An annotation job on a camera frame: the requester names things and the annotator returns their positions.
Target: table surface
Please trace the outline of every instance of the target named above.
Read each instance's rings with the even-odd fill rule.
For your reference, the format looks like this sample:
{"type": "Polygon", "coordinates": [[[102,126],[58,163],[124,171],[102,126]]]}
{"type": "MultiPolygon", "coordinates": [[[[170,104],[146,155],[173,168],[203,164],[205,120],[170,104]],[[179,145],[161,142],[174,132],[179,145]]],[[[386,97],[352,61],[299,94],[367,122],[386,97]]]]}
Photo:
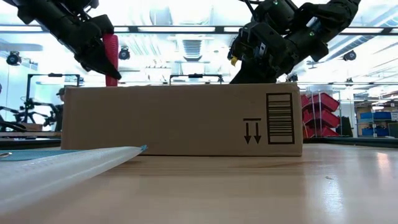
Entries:
{"type": "Polygon", "coordinates": [[[137,157],[0,223],[398,222],[398,151],[304,147],[302,157],[137,157]]]}

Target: desk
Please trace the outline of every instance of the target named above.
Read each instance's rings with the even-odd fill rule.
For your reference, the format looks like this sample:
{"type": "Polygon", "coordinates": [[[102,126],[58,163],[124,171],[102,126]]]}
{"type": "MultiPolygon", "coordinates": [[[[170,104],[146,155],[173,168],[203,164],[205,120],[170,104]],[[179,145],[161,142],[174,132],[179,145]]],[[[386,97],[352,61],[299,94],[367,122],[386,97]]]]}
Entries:
{"type": "Polygon", "coordinates": [[[0,223],[397,223],[398,151],[306,144],[303,157],[141,156],[0,223]]]}

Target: teal mat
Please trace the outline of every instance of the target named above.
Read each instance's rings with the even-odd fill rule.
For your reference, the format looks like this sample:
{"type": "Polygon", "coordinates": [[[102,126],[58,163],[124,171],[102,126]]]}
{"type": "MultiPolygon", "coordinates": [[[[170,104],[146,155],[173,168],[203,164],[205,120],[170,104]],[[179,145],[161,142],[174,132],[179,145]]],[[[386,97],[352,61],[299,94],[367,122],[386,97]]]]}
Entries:
{"type": "Polygon", "coordinates": [[[35,151],[35,150],[0,150],[0,155],[11,152],[12,154],[0,158],[1,161],[27,161],[31,159],[38,159],[47,156],[56,156],[71,152],[81,152],[81,150],[54,150],[54,151],[35,151]]]}

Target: barcode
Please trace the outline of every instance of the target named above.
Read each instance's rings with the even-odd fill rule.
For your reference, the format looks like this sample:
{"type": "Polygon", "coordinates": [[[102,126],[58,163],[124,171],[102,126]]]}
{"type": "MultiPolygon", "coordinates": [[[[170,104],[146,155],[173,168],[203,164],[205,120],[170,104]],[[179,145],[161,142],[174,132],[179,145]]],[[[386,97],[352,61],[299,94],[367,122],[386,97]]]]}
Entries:
{"type": "Polygon", "coordinates": [[[291,93],[267,93],[268,144],[294,144],[291,93]]]}

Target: white plastic sheet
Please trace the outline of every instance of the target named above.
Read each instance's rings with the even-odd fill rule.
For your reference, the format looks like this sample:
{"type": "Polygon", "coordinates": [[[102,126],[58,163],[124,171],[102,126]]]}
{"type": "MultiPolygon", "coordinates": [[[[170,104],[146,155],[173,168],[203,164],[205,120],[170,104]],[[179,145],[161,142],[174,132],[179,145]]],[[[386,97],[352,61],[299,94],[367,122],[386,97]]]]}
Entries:
{"type": "Polygon", "coordinates": [[[143,150],[141,147],[115,147],[6,162],[0,169],[0,215],[105,172],[143,150]]]}

